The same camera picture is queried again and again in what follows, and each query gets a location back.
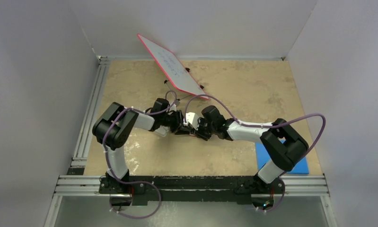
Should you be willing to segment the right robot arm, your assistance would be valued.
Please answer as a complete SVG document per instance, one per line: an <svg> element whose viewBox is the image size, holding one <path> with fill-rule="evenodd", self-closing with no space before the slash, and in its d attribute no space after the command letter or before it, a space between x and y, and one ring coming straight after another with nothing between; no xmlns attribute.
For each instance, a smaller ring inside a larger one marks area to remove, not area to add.
<svg viewBox="0 0 378 227"><path fill-rule="evenodd" d="M201 116L186 113L183 123L191 128L192 135L203 140L216 135L222 140L262 144L270 159L255 175L254 187L259 192L266 192L276 178L291 171L309 149L303 137L281 118L264 124L226 119L211 105L202 110Z"/></svg>

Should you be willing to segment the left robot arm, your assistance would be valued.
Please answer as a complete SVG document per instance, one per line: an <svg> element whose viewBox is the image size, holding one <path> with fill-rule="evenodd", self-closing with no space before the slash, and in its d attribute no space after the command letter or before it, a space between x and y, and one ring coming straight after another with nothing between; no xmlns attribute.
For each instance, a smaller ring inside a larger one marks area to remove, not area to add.
<svg viewBox="0 0 378 227"><path fill-rule="evenodd" d="M184 125L184 114L176 109L175 103L157 98L147 111L124 107L113 102L100 116L92 129L98 143L102 144L107 164L106 178L111 179L111 188L124 193L129 185L129 169L125 162L124 145L134 128L153 132L160 136L168 133L190 134L192 127Z"/></svg>

